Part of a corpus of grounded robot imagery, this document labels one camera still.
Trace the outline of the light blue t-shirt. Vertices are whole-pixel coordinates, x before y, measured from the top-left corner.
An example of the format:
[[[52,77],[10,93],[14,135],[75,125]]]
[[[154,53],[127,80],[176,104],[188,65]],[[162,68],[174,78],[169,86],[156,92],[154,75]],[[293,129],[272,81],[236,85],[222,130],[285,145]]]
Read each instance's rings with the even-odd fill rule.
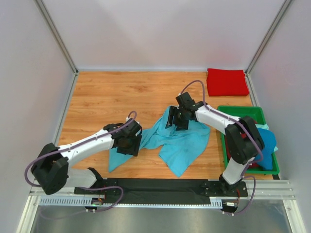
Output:
[[[142,131],[139,154],[141,158],[123,155],[116,149],[109,151],[108,172],[133,162],[137,177],[160,177],[158,170],[167,167],[175,176],[180,177],[187,168],[206,150],[210,128],[202,123],[190,121],[189,128],[178,131],[176,126],[165,128],[169,108],[149,129]]]

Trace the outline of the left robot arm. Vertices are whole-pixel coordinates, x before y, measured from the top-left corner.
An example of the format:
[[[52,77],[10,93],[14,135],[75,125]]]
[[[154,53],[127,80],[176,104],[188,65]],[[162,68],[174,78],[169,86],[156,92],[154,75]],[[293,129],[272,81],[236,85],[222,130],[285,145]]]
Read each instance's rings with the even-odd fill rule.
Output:
[[[142,139],[141,125],[132,120],[109,124],[82,140],[55,146],[46,144],[31,167],[31,173],[46,195],[62,189],[70,167],[101,151],[116,149],[124,155],[137,156]]]

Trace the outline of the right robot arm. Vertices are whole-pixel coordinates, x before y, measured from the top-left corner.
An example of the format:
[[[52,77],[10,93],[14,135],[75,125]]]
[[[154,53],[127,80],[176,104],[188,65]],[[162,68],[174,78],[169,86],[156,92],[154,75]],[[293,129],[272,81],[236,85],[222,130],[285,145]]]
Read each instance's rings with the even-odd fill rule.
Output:
[[[264,141],[253,119],[225,114],[200,101],[170,106],[166,128],[176,126],[177,130],[187,130],[191,120],[211,126],[225,135],[231,158],[219,177],[216,190],[230,196],[255,157],[262,155],[264,149]]]

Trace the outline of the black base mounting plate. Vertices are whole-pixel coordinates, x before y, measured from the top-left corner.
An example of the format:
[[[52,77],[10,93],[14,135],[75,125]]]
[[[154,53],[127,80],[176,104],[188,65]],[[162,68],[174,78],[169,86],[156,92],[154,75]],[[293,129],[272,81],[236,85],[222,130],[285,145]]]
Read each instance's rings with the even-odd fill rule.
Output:
[[[92,188],[121,187],[124,192],[120,201],[122,204],[209,204],[210,198],[199,193],[199,186],[204,181],[210,180],[107,178],[96,181]],[[231,194],[232,191],[238,191],[239,184],[225,190],[216,181],[216,190],[221,194]]]

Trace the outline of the folded red t-shirt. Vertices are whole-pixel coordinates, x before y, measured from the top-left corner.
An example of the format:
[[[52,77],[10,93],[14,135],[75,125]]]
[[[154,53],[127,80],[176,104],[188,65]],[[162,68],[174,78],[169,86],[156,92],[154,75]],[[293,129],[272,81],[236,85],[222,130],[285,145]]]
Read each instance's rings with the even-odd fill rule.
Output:
[[[243,70],[208,68],[207,91],[210,97],[249,95]]]

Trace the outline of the green plastic bin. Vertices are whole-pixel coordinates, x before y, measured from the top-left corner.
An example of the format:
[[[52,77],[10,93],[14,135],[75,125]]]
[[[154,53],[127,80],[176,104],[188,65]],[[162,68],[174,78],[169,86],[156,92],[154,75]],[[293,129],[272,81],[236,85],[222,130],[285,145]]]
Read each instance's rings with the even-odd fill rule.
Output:
[[[266,124],[266,120],[264,117],[263,110],[260,107],[220,105],[217,107],[217,109],[221,112],[224,112],[226,114],[236,116],[236,117],[249,116],[255,121],[255,124]],[[278,167],[278,163],[277,163],[276,155],[275,155],[275,152],[277,150],[278,150],[278,148],[276,146],[275,151],[272,153],[272,159],[273,159],[273,169],[272,170],[264,170],[261,166],[258,166],[255,168],[249,167],[247,170],[247,173],[263,174],[263,175],[277,175],[277,174],[279,174],[279,167]]]

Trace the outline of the mint green t-shirt in bin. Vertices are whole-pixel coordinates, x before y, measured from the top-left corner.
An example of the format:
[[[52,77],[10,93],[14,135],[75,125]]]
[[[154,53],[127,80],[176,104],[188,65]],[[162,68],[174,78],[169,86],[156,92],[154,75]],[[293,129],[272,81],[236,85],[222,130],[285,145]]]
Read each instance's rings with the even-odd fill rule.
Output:
[[[267,124],[256,124],[258,129],[269,130],[269,126]]]

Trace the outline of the dark red t-shirt in bin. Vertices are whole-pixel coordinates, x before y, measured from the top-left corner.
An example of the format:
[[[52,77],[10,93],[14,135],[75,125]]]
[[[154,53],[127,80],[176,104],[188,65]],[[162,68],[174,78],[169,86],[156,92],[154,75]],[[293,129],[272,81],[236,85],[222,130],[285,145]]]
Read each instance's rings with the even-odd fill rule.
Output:
[[[228,161],[233,158],[240,165],[248,164],[250,168],[258,167],[255,162],[258,150],[237,123],[229,124],[225,128],[225,149]]]

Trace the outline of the blue t-shirt in bin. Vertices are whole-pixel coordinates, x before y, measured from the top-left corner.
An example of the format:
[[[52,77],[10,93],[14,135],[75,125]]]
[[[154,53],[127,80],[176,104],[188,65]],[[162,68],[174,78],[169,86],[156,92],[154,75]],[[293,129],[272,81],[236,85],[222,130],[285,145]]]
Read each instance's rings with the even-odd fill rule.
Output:
[[[257,164],[261,166],[264,170],[272,170],[273,169],[272,153],[275,151],[276,137],[274,133],[270,130],[258,128],[258,132],[260,133],[263,139],[265,147],[262,150],[263,159],[260,162],[257,162]]]

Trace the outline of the right aluminium corner post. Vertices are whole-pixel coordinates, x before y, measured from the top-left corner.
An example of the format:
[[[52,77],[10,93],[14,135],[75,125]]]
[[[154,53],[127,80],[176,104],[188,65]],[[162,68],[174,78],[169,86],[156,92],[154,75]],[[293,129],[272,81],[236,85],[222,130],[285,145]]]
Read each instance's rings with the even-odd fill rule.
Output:
[[[275,18],[273,19],[268,31],[266,32],[264,38],[262,39],[255,55],[253,56],[250,64],[248,65],[247,69],[245,70],[246,76],[250,75],[251,71],[254,69],[257,61],[259,60],[260,56],[264,52],[265,48],[267,47],[269,41],[275,34],[277,28],[279,27],[281,21],[285,17],[287,11],[289,10],[290,6],[292,5],[293,0],[284,0],[279,11],[277,12]]]

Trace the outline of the aluminium corner post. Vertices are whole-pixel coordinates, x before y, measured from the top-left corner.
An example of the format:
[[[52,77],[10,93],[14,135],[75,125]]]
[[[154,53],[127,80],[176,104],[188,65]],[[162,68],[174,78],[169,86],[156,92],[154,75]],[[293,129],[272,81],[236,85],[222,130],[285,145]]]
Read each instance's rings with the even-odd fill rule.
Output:
[[[68,63],[69,67],[71,68],[71,70],[73,71],[74,74],[78,73],[78,68],[76,67],[68,49],[66,48],[66,45],[63,41],[63,39],[61,38],[61,35],[44,3],[43,0],[34,0],[34,3],[36,4],[36,6],[38,7],[44,21],[46,22],[50,32],[52,33],[54,39],[56,40],[56,43],[58,44],[66,62]]]
[[[289,10],[290,6],[292,5],[293,0],[284,0],[279,11],[277,12],[275,18],[273,19],[268,31],[266,32],[264,38],[262,39],[255,55],[253,56],[250,64],[248,65],[247,69],[245,70],[246,76],[250,75],[251,71],[254,69],[257,61],[259,60],[260,56],[264,52],[265,48],[267,47],[269,41],[275,34],[277,28],[279,27],[281,21],[285,17],[287,11]]]

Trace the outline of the left aluminium corner post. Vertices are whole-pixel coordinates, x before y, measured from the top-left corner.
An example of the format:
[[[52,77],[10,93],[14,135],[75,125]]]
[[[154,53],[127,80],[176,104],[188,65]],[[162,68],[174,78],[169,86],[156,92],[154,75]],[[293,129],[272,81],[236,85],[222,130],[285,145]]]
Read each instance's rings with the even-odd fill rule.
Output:
[[[71,70],[73,71],[74,74],[78,73],[78,68],[76,67],[68,49],[66,48],[66,45],[63,41],[63,39],[61,38],[61,35],[44,3],[43,0],[34,0],[34,3],[36,4],[36,6],[38,7],[44,21],[46,22],[50,32],[52,33],[54,39],[56,40],[56,43],[58,44],[66,62],[68,63],[69,67],[71,68]]]

